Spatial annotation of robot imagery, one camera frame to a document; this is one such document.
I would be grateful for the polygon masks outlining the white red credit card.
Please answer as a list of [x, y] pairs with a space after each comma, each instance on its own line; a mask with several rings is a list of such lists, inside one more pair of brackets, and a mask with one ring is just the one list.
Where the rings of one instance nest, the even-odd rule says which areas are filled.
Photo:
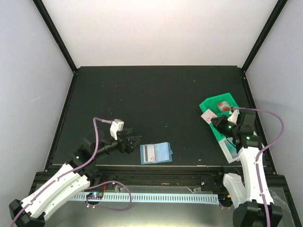
[[212, 112], [210, 109], [207, 109], [204, 113], [202, 113], [201, 118], [207, 123], [211, 124], [211, 119], [216, 118], [217, 115]]

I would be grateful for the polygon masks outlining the blue leather card holder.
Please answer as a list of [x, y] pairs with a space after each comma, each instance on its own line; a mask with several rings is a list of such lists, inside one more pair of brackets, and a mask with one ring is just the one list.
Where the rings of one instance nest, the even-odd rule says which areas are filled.
[[154, 147], [155, 147], [156, 160], [155, 160], [155, 162], [145, 162], [143, 159], [143, 146], [144, 145], [141, 145], [140, 153], [141, 153], [141, 164], [142, 165], [172, 162], [173, 151], [171, 149], [169, 142], [163, 142], [163, 143], [151, 144], [151, 145], [154, 145]]

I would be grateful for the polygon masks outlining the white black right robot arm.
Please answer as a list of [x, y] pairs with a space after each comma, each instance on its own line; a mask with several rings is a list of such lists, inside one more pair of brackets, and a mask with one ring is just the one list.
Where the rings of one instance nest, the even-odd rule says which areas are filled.
[[263, 152], [267, 149], [254, 134], [256, 109], [232, 108], [226, 115], [211, 119], [213, 127], [227, 138], [232, 138], [243, 169], [243, 176], [227, 173], [217, 176], [216, 187], [228, 190], [234, 205], [235, 227], [276, 227], [283, 212], [274, 204], [263, 168]]

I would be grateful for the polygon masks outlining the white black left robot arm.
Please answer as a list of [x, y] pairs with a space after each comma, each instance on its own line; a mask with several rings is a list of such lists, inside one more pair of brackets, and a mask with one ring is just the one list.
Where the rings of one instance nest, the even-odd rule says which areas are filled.
[[11, 226], [43, 227], [45, 222], [69, 199], [84, 190], [103, 185], [102, 174], [96, 160], [113, 151], [130, 154], [139, 145], [141, 136], [133, 136], [132, 129], [117, 133], [117, 138], [105, 138], [96, 131], [88, 136], [71, 156], [71, 161], [62, 165], [46, 183], [22, 200], [9, 204]]

